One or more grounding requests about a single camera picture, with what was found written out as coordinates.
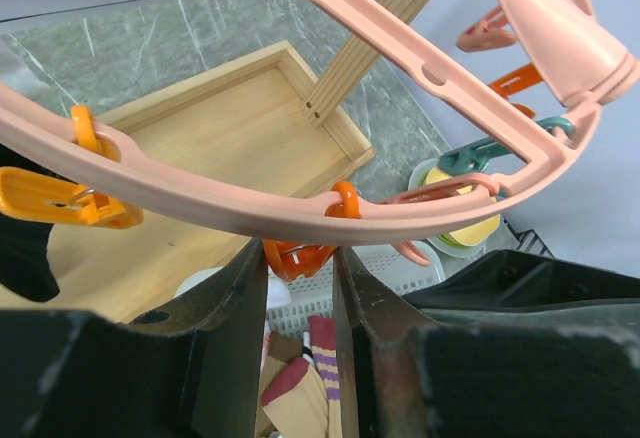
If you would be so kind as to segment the wooden hanger rack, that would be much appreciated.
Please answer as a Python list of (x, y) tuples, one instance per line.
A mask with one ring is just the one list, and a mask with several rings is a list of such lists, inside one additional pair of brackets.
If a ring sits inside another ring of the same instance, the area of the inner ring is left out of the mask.
[(143, 115), (128, 133), (150, 157), (208, 178), (296, 197), (342, 179), (378, 201), (444, 150), (435, 125), (379, 61), (340, 111), (358, 155), (301, 100), (347, 32), (307, 0), (160, 0), (5, 34), (1, 42), (47, 84), (36, 102), (75, 103), (125, 127), (126, 105), (197, 82), (197, 97)]

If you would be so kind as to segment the black white striped sock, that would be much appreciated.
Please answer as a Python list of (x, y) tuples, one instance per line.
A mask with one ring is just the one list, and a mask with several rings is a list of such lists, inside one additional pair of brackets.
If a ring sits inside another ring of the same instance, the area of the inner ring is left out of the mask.
[(47, 258), (52, 228), (1, 213), (1, 284), (33, 302), (47, 302), (60, 292)]

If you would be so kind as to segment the white plastic basket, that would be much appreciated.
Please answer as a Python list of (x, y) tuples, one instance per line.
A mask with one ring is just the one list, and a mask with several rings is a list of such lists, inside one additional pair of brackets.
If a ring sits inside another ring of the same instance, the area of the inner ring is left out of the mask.
[(388, 245), (341, 248), (316, 275), (287, 284), (268, 270), (262, 244), (253, 239), (226, 266), (192, 274), (160, 309), (168, 312), (172, 333), (213, 332), (221, 347), (251, 353), (270, 331), (299, 337), (316, 315), (335, 318), (340, 333), (362, 327), (388, 345), (415, 328), (439, 325), (403, 298), (444, 279), (435, 251), (423, 242), (417, 247), (429, 266)]

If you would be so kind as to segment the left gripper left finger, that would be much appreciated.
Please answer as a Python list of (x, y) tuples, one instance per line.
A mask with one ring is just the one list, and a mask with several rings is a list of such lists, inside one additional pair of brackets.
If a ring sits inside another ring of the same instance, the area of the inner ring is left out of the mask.
[(249, 437), (266, 312), (260, 240), (128, 324), (1, 314), (5, 437)]

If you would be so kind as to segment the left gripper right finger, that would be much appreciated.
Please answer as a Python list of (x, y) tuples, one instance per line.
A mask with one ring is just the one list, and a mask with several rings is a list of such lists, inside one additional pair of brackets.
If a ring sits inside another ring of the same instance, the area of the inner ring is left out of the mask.
[(639, 326), (438, 323), (337, 331), (346, 436), (638, 435)]

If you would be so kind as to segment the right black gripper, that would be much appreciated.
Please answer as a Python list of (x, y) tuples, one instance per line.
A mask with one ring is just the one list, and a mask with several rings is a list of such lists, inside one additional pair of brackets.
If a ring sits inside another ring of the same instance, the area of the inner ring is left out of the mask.
[(445, 323), (639, 326), (639, 280), (513, 250), (491, 252), (404, 300)]

